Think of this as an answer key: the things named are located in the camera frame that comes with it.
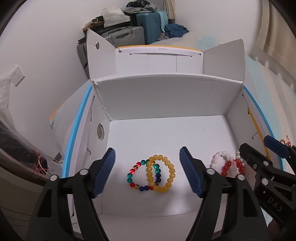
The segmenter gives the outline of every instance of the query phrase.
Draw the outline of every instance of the metal screw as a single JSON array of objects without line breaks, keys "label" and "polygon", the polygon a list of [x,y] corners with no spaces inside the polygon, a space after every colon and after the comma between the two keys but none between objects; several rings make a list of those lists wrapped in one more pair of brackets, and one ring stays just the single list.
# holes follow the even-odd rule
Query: metal screw
[{"label": "metal screw", "polygon": [[261,182],[262,182],[262,184],[263,184],[264,186],[266,186],[266,185],[268,184],[268,180],[267,180],[266,178],[263,178],[263,179],[261,180]]},{"label": "metal screw", "polygon": [[58,178],[57,175],[52,175],[49,179],[50,179],[51,181],[55,181],[57,178]]},{"label": "metal screw", "polygon": [[82,169],[82,170],[80,170],[79,174],[84,176],[84,175],[88,174],[88,172],[89,171],[87,169]]},{"label": "metal screw", "polygon": [[243,181],[243,180],[246,179],[245,176],[242,175],[242,174],[238,174],[238,175],[237,175],[237,178],[238,178],[239,180],[241,180],[241,181]]},{"label": "metal screw", "polygon": [[215,170],[212,169],[212,168],[208,168],[207,169],[207,173],[210,174],[210,175],[214,175],[215,174]]}]

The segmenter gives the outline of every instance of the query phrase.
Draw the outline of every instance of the plastic bag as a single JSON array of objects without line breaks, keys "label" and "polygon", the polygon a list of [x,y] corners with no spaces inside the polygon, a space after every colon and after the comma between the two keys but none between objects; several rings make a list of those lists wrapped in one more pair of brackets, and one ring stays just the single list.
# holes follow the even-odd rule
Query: plastic bag
[{"label": "plastic bag", "polygon": [[0,78],[0,115],[12,129],[15,129],[10,110],[8,108],[10,82],[11,80],[9,76]]},{"label": "plastic bag", "polygon": [[119,23],[124,23],[130,21],[129,16],[125,16],[123,11],[115,4],[109,5],[102,10],[102,15],[104,18],[104,27],[109,27]]}]

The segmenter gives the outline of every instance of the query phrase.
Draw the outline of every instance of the red bead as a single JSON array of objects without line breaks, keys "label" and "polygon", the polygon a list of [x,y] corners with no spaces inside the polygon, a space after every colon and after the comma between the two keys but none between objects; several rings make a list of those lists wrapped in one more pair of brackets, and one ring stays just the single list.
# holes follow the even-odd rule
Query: red bead
[{"label": "red bead", "polygon": [[239,172],[243,172],[243,171],[244,171],[244,167],[240,167]]},{"label": "red bead", "polygon": [[227,171],[221,172],[221,176],[226,177],[227,176]]},{"label": "red bead", "polygon": [[227,166],[223,166],[223,167],[221,168],[222,171],[228,171],[228,169],[229,169],[229,167],[227,167]]},{"label": "red bead", "polygon": [[242,167],[242,163],[241,162],[237,162],[237,168]]},{"label": "red bead", "polygon": [[225,166],[230,167],[230,166],[231,166],[231,161],[227,161],[227,162],[225,163]]}]

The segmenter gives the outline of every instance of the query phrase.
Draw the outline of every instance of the blue blanket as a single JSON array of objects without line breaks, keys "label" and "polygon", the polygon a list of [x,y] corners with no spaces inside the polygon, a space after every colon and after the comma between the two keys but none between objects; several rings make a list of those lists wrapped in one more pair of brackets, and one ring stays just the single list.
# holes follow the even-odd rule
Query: blue blanket
[{"label": "blue blanket", "polygon": [[184,34],[188,32],[189,30],[187,30],[187,28],[175,23],[167,24],[165,26],[165,35],[169,38],[181,38]]}]

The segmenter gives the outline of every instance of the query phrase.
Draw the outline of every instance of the yellow beaded bracelet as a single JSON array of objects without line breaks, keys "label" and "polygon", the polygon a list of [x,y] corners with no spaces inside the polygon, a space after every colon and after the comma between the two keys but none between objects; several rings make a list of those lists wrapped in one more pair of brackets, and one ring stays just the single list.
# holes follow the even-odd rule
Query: yellow beaded bracelet
[{"label": "yellow beaded bracelet", "polygon": [[[169,168],[170,177],[167,179],[167,183],[164,187],[158,187],[158,184],[161,182],[161,170],[159,168],[159,164],[155,163],[156,160],[162,160],[166,166]],[[163,155],[154,155],[149,157],[149,161],[147,162],[147,177],[148,177],[148,185],[149,187],[152,187],[154,191],[164,192],[168,191],[169,188],[172,186],[172,182],[174,181],[174,178],[176,177],[176,170],[174,169],[174,164],[172,164],[166,156]],[[154,182],[153,173],[152,173],[152,166],[155,169],[156,172],[156,182]]]}]

